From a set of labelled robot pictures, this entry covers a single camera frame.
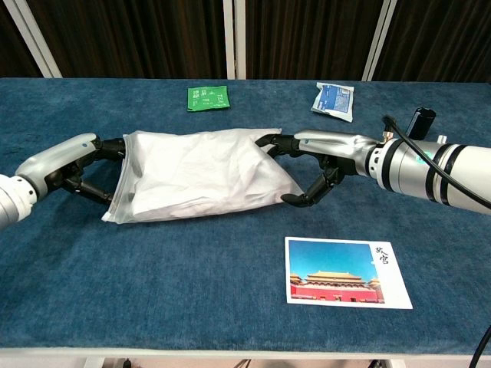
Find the white packet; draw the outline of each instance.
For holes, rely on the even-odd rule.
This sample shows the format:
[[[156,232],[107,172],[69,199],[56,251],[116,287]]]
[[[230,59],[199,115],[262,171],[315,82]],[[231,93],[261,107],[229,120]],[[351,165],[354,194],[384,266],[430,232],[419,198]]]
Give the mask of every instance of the white packet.
[[[104,221],[149,222],[255,209],[301,194],[255,141],[280,129],[124,136],[126,158]]]
[[[311,111],[326,113],[350,123],[353,121],[354,87],[318,82],[317,88],[321,91],[315,98]]]

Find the blue sky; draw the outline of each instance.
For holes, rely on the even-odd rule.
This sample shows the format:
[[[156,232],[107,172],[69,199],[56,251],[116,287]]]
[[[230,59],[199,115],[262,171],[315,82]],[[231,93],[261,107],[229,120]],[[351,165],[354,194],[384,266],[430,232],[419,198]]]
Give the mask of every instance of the blue sky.
[[[301,278],[317,271],[349,272],[363,281],[377,277],[370,246],[364,243],[325,243],[290,240],[290,272]]]

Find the green snack package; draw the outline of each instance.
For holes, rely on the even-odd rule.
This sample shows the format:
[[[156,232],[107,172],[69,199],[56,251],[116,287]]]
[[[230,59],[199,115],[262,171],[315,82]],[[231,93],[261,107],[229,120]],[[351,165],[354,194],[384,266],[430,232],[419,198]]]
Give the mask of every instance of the green snack package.
[[[227,86],[187,89],[187,110],[202,111],[230,107]]]

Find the white card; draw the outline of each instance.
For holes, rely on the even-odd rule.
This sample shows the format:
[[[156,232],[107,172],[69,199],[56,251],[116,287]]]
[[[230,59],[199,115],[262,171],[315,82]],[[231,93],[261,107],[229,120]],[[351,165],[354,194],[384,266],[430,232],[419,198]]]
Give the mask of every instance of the white card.
[[[413,309],[386,241],[285,238],[292,304]]]

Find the blue table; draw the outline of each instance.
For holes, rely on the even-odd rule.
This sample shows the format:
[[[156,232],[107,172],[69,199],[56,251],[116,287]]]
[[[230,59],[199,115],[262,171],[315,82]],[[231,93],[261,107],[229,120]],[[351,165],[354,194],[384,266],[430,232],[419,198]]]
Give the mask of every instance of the blue table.
[[[310,111],[314,81],[0,80],[0,173],[79,133],[303,128],[380,137],[425,106],[428,139],[491,146],[491,86],[354,86],[354,122]],[[186,111],[186,89],[229,88],[231,107]],[[280,163],[306,188],[309,157]],[[87,171],[111,189],[119,167]],[[489,216],[385,192],[348,177],[319,205],[115,225],[106,208],[55,192],[0,234],[0,347],[123,347],[472,354],[491,321]],[[413,310],[286,304],[284,237],[389,241]]]

